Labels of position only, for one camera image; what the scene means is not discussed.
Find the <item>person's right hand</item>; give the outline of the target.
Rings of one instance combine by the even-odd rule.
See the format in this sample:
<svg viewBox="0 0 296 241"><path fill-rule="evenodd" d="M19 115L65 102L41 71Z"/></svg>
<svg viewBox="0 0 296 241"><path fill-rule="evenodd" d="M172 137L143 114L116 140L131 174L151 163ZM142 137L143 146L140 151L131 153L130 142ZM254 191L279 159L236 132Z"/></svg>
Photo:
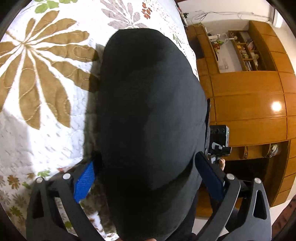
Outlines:
<svg viewBox="0 0 296 241"><path fill-rule="evenodd" d="M218 164L219 164L219 167L221 168L221 170L223 171L225 168L225 165L226 165L225 159L223 159L223 158L219 159Z"/></svg>

